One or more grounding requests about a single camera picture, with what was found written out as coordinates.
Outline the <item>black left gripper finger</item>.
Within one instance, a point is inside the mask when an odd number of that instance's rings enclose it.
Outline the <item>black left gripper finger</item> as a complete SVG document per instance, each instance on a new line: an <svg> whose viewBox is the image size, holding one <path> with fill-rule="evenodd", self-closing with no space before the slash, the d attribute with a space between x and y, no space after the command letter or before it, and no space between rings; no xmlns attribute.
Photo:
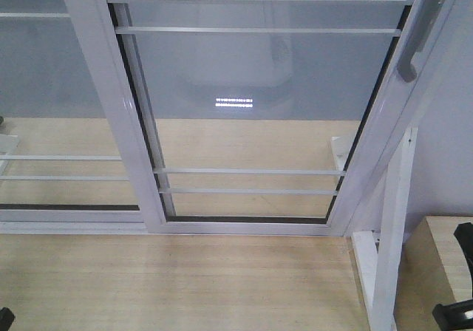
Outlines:
<svg viewBox="0 0 473 331"><path fill-rule="evenodd" d="M15 321L14 313L7 307L0 310L0 331L8 331Z"/></svg>

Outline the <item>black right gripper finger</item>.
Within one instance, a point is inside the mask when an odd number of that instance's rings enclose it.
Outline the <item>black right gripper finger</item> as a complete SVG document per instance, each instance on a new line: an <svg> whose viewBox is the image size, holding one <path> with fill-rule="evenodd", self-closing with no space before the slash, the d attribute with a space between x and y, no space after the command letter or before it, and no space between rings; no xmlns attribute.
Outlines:
<svg viewBox="0 0 473 331"><path fill-rule="evenodd" d="M440 330L471 330L472 300L449 305L437 304L432 315Z"/></svg>
<svg viewBox="0 0 473 331"><path fill-rule="evenodd" d="M469 273L471 279L473 279L473 226L470 222L465 222L459 224L454 232L454 236L457 239L457 242L463 251L463 255L466 259L467 266L469 268Z"/></svg>

